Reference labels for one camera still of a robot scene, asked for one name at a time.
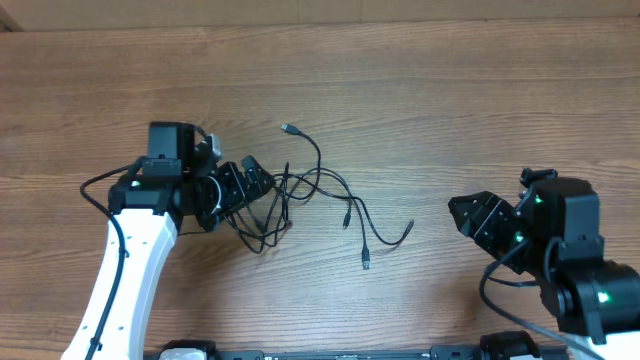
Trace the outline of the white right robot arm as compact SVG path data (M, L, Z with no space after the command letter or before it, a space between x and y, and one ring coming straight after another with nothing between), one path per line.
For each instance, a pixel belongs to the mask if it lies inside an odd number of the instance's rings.
M449 211L458 231L494 259L479 283L483 302L521 331L482 339L478 359L540 359L530 332L562 343L577 359L630 359L639 353L639 274L604 257L599 230L600 200L583 179L554 169L526 168L516 205L483 191L453 197ZM505 266L528 273L546 310L556 319L551 331L495 304L486 284Z

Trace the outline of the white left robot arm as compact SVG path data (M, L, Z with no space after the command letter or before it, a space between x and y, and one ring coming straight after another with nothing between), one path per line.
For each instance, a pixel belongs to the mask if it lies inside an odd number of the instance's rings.
M141 359L159 277L185 218L206 232L266 195L274 177L252 156L224 162L218 139L193 124L153 122L147 153L116 170L99 209L105 253L66 359Z

